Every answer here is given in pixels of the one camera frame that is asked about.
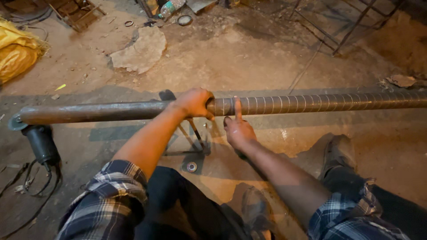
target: hand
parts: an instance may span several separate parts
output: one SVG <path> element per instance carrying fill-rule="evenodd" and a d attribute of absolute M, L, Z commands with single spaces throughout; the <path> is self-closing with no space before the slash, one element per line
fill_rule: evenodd
<path fill-rule="evenodd" d="M 214 95 L 203 88 L 192 88 L 178 97 L 173 103 L 184 111 L 187 117 L 205 117 L 213 121 L 214 115 L 206 109 L 206 102 Z"/>
<path fill-rule="evenodd" d="M 242 104 L 237 96 L 234 96 L 234 106 L 236 117 L 234 120 L 230 117 L 224 118 L 224 130 L 227 132 L 228 143 L 234 149 L 244 152 L 249 142 L 257 141 L 257 136 L 252 126 L 242 119 Z"/>

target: shoe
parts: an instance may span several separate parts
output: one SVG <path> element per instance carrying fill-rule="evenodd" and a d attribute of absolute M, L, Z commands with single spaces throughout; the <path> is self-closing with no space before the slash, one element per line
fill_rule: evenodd
<path fill-rule="evenodd" d="M 318 179 L 323 180 L 329 170 L 337 166 L 349 167 L 352 170 L 356 168 L 354 146 L 351 139 L 345 135 L 336 135 L 327 144 L 322 172 Z"/>
<path fill-rule="evenodd" d="M 274 239 L 275 223 L 270 219 L 270 211 L 267 199 L 258 189 L 251 186 L 243 193 L 242 220 L 252 239 Z"/>

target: forearm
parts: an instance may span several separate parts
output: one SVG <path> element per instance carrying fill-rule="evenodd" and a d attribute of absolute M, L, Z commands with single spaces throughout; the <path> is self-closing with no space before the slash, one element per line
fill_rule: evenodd
<path fill-rule="evenodd" d="M 150 178 L 157 162 L 166 148 L 169 139 L 186 113 L 171 103 L 166 110 L 135 133 L 119 151 L 113 160 L 128 160 L 142 169 Z"/>
<path fill-rule="evenodd" d="M 313 176 L 257 141 L 249 141 L 242 151 L 273 184 L 280 198 L 308 228 L 314 212 L 330 192 Z"/>

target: plaid shirt sleeve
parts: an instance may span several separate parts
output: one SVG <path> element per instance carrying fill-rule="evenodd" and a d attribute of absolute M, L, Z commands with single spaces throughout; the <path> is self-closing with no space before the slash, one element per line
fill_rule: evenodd
<path fill-rule="evenodd" d="M 147 181 L 135 164 L 114 160 L 87 184 L 67 210 L 57 239 L 133 239 L 144 217 Z"/>
<path fill-rule="evenodd" d="M 333 193 L 311 217 L 308 237 L 313 240 L 409 240 L 400 229 L 380 218 L 382 207 L 369 190 L 372 182 L 372 179 L 366 181 L 359 202 Z"/>

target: rusty metal pipe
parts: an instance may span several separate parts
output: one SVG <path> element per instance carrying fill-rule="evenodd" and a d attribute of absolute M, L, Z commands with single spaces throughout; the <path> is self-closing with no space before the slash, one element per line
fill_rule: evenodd
<path fill-rule="evenodd" d="M 285 114 L 325 111 L 355 111 L 392 108 L 427 108 L 425 92 L 372 94 L 322 94 L 283 97 L 241 97 L 242 114 Z M 30 106 L 14 115 L 26 124 L 81 123 L 152 119 L 171 101 Z M 207 108 L 215 116 L 234 115 L 232 98 L 210 100 Z"/>

